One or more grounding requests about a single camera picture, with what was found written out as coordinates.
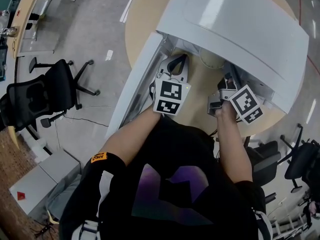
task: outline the red wire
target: red wire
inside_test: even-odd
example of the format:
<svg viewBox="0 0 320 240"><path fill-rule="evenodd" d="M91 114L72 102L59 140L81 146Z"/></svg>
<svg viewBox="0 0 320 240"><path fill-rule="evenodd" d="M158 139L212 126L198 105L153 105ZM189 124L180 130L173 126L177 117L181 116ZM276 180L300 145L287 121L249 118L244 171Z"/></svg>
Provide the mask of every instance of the red wire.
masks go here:
<svg viewBox="0 0 320 240"><path fill-rule="evenodd" d="M302 8L302 6L301 6L301 0L299 0L299 25L301 26L301 8ZM320 71L319 71L319 69L317 68L317 66L314 64L314 62L312 61L312 59L309 57L309 55L307 55L307 58L308 58L308 60L311 62L311 64L313 65L313 67L315 68L315 70L317 71L317 73L319 74L319 76L320 76Z"/></svg>

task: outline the white panel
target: white panel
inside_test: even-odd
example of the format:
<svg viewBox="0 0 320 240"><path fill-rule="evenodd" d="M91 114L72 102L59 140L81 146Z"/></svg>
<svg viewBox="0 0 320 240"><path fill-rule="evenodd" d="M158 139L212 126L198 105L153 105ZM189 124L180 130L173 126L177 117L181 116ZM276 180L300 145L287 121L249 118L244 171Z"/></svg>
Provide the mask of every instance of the white panel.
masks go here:
<svg viewBox="0 0 320 240"><path fill-rule="evenodd" d="M38 165L9 190L22 210L28 215L56 185L57 183ZM17 192L24 193L25 199L18 200Z"/></svg>
<svg viewBox="0 0 320 240"><path fill-rule="evenodd" d="M50 155L39 166L56 182L59 183L64 177L68 176L71 171L78 168L80 173L80 163L67 154L63 149Z"/></svg>
<svg viewBox="0 0 320 240"><path fill-rule="evenodd" d="M286 113L303 79L309 37L271 0L170 0L157 30L203 47L276 93Z"/></svg>
<svg viewBox="0 0 320 240"><path fill-rule="evenodd" d="M163 36L159 33L151 33L146 41L139 57L137 58L134 67L124 85L118 103L114 109L109 127L105 138L108 139L122 125L128 110L131 107L132 101L138 91L144 76L146 75L153 58L156 56L159 46L161 45Z"/></svg>

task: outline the forearm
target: forearm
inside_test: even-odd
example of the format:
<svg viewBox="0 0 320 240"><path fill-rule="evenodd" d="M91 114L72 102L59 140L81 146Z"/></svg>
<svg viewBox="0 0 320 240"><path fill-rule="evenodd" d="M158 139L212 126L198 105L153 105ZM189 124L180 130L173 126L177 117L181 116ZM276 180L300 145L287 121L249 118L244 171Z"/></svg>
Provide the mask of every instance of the forearm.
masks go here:
<svg viewBox="0 0 320 240"><path fill-rule="evenodd" d="M236 121L221 114L217 117L217 124L220 162L224 171L234 183L252 182L252 165Z"/></svg>
<svg viewBox="0 0 320 240"><path fill-rule="evenodd" d="M118 156L127 166L137 155L160 117L161 114L154 112L150 106L136 119L115 132L100 152L109 152Z"/></svg>

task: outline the hand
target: hand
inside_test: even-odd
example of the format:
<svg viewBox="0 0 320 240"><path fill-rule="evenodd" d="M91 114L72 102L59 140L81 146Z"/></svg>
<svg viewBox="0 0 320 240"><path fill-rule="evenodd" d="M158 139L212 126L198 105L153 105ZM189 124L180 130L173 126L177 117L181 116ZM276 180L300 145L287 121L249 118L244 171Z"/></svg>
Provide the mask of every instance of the hand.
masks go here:
<svg viewBox="0 0 320 240"><path fill-rule="evenodd" d="M217 118L223 117L223 119L236 122L237 112L232 106L230 101L225 100L222 104L222 108L217 109L215 112Z"/></svg>

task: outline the strap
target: strap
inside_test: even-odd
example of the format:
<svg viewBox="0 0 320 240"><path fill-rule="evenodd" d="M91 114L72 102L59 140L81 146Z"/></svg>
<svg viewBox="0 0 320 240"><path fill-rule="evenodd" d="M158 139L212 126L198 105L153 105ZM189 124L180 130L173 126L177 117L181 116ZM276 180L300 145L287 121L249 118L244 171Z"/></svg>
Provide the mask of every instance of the strap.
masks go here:
<svg viewBox="0 0 320 240"><path fill-rule="evenodd" d="M101 240L98 222L86 220L72 234L71 240Z"/></svg>
<svg viewBox="0 0 320 240"><path fill-rule="evenodd" d="M258 239L259 240L271 240L273 238L272 225L263 212L254 210L256 222L258 225Z"/></svg>

